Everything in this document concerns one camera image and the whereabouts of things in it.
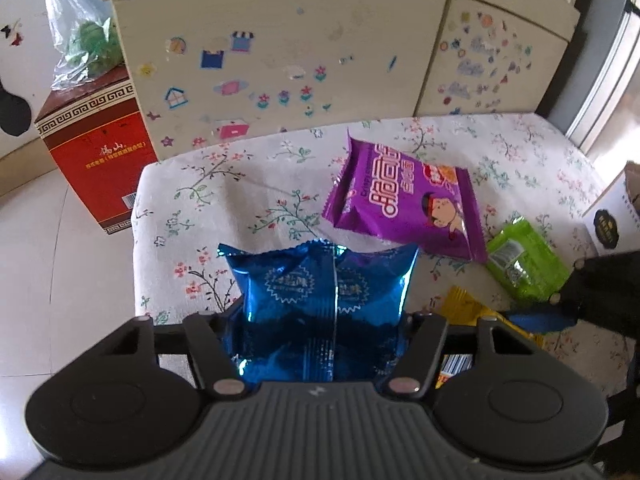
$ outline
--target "red cardboard box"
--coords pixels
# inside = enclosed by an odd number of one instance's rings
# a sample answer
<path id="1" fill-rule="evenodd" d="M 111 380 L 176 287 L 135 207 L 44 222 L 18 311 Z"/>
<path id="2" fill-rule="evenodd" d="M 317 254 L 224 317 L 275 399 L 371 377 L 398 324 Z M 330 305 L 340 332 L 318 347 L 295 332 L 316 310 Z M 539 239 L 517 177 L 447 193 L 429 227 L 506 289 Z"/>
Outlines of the red cardboard box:
<path id="1" fill-rule="evenodd" d="M 35 120 L 69 185 L 108 234 L 131 225 L 142 169 L 158 158 L 127 69 L 53 91 Z"/>

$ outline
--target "baseboard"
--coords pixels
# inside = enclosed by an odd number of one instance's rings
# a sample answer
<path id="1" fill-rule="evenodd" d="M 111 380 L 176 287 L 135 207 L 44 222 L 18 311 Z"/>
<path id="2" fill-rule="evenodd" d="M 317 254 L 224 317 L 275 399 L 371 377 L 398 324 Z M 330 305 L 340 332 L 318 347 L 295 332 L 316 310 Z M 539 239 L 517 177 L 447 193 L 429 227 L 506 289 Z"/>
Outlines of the baseboard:
<path id="1" fill-rule="evenodd" d="M 0 158 L 0 196 L 56 168 L 43 140 L 32 140 Z"/>

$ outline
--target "white box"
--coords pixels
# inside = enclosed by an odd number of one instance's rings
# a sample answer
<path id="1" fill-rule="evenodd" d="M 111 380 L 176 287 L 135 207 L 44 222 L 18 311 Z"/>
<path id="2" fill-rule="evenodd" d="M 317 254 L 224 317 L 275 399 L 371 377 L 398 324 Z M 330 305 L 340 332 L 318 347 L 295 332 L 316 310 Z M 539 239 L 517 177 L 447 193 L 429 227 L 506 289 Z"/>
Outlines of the white box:
<path id="1" fill-rule="evenodd" d="M 626 253 L 640 250 L 640 165 L 629 161 L 584 213 L 598 254 Z"/>

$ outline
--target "ridged gray panel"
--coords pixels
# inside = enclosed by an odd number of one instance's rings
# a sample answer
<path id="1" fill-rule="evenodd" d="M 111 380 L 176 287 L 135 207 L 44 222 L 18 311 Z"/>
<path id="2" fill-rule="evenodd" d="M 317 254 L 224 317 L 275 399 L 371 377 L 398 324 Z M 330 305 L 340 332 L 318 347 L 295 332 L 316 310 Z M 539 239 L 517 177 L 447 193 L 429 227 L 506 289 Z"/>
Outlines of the ridged gray panel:
<path id="1" fill-rule="evenodd" d="M 420 406 L 385 399 L 369 383 L 265 383 L 248 399 L 215 404 L 193 435 L 153 462 L 99 473 L 45 462 L 28 476 L 29 480 L 523 478 L 602 477 L 587 464 L 524 474 L 474 463 L 436 432 Z"/>

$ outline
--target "gray wall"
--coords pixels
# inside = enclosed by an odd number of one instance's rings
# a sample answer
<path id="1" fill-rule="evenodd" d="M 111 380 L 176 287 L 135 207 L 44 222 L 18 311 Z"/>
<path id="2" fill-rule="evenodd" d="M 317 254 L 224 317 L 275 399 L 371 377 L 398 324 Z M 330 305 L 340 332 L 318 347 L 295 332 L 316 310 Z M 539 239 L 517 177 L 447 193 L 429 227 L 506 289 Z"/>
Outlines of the gray wall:
<path id="1" fill-rule="evenodd" d="M 625 3 L 626 0 L 576 1 L 580 21 L 537 110 L 563 133 L 569 129 L 600 73 Z"/>

